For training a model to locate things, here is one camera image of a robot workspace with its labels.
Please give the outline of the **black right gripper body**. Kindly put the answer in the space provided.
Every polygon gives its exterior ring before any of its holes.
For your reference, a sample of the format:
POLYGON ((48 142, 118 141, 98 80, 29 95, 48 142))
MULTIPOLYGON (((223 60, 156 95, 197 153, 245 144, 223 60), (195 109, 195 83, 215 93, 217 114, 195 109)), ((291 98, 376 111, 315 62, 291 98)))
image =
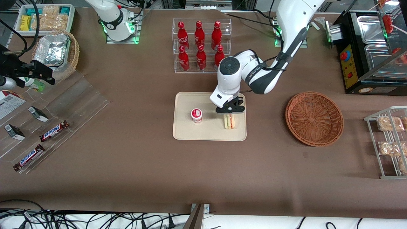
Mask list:
POLYGON ((9 50, 0 45, 0 87, 25 87, 25 81, 20 79, 21 61, 14 54, 4 54, 6 51, 9 50))

